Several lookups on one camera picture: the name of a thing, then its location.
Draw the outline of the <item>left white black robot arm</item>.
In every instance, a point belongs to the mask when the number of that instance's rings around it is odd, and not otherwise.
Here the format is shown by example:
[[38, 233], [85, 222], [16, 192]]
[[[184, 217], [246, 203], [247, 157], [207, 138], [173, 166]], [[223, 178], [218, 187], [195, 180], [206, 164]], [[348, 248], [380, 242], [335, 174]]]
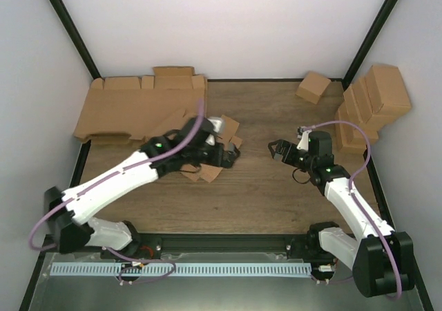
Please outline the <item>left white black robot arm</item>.
[[200, 170], [230, 169], [240, 157], [239, 144], [232, 138], [239, 124], [229, 117], [204, 118], [193, 131], [196, 119], [190, 118], [181, 129], [152, 137], [127, 159], [107, 172], [64, 191], [57, 187], [44, 194], [50, 218], [50, 231], [61, 254], [83, 247], [109, 247], [125, 258], [136, 257], [141, 238], [127, 220], [110, 222], [96, 213], [138, 187], [150, 184], [184, 166]]

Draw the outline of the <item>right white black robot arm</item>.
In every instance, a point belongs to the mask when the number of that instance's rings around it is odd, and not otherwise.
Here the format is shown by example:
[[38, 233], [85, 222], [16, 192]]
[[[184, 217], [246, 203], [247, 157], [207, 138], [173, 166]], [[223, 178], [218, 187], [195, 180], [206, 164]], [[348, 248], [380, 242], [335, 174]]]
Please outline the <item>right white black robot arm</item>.
[[334, 162], [332, 139], [325, 131], [299, 131], [299, 143], [276, 140], [268, 144], [274, 160], [308, 173], [312, 185], [333, 205], [352, 231], [334, 223], [312, 225], [308, 252], [321, 258], [330, 253], [352, 271], [365, 297], [412, 290], [414, 246], [405, 232], [397, 232], [372, 210], [358, 192], [347, 170]]

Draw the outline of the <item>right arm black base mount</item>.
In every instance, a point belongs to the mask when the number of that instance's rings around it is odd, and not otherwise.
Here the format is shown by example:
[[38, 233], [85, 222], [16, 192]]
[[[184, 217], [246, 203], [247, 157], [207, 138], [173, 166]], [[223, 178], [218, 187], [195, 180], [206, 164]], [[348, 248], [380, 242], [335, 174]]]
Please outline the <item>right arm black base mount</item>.
[[302, 259], [304, 262], [331, 262], [334, 256], [322, 249], [319, 232], [339, 225], [332, 221], [315, 223], [309, 226], [305, 234], [293, 235], [286, 243], [287, 258]]

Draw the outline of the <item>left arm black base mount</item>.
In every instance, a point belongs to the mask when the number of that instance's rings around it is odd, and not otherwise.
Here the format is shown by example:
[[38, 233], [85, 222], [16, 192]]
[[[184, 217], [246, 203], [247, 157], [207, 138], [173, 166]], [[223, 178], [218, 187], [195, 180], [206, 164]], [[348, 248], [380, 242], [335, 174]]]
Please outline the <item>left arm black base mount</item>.
[[102, 250], [99, 255], [101, 259], [118, 259], [119, 261], [124, 261], [125, 258], [159, 259], [162, 253], [162, 244], [162, 237], [158, 234], [141, 234], [137, 245], [132, 242], [123, 250], [117, 251], [118, 254], [122, 255], [122, 258], [108, 250]]

